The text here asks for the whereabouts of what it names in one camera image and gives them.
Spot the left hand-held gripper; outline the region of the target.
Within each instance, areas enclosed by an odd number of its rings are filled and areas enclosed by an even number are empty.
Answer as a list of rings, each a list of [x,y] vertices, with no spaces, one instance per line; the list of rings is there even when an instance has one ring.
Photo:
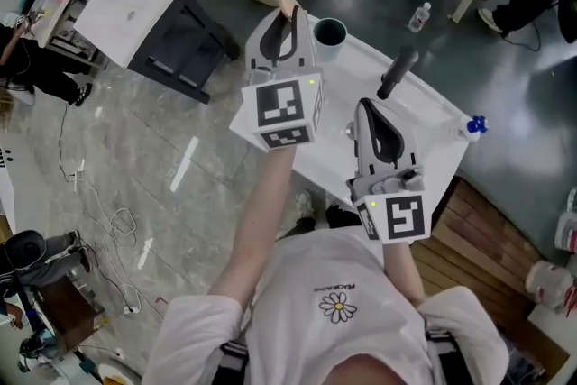
[[[282,53],[289,38],[289,50]],[[275,69],[277,63],[286,68]],[[315,52],[307,13],[293,8],[290,20],[279,8],[265,16],[245,44],[249,85],[230,130],[264,151],[316,139],[324,103],[323,69]]]

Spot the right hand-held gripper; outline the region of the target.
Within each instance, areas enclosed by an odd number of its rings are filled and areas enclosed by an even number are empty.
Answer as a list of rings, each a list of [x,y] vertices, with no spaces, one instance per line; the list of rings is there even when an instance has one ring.
[[[426,239],[423,167],[417,165],[388,176],[375,174],[384,164],[395,170],[416,164],[416,137],[411,123],[367,97],[359,101],[354,123],[360,176],[349,179],[347,187],[366,234],[383,244]]]

